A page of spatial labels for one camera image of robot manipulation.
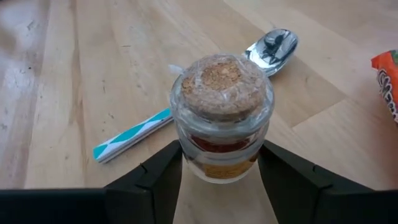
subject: glass jar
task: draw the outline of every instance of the glass jar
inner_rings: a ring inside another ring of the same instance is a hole
[[[176,79],[170,108],[190,169],[203,180],[226,184],[244,177],[257,160],[274,92],[254,62],[217,54]]]

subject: wood grain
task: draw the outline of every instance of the wood grain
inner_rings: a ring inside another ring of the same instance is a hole
[[[92,148],[168,106],[175,75],[274,27],[295,57],[271,81],[266,138],[374,189],[398,188],[398,129],[370,59],[396,48],[391,0],[0,1],[0,188],[101,187],[177,138],[170,124],[110,163]],[[175,223],[276,223],[258,168],[213,185],[184,165]]]

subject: cork lid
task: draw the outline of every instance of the cork lid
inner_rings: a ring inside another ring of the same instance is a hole
[[[216,54],[185,70],[181,94],[186,105],[210,121],[240,121],[261,107],[266,97],[261,69],[237,55]]]

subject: snack bag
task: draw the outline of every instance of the snack bag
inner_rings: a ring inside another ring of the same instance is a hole
[[[374,57],[372,67],[378,70],[380,94],[398,124],[398,50],[390,50]]]

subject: teal and white handle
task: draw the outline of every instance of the teal and white handle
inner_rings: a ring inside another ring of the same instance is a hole
[[[94,159],[102,163],[110,161],[171,120],[170,108],[166,108],[144,122],[96,146],[93,150]]]

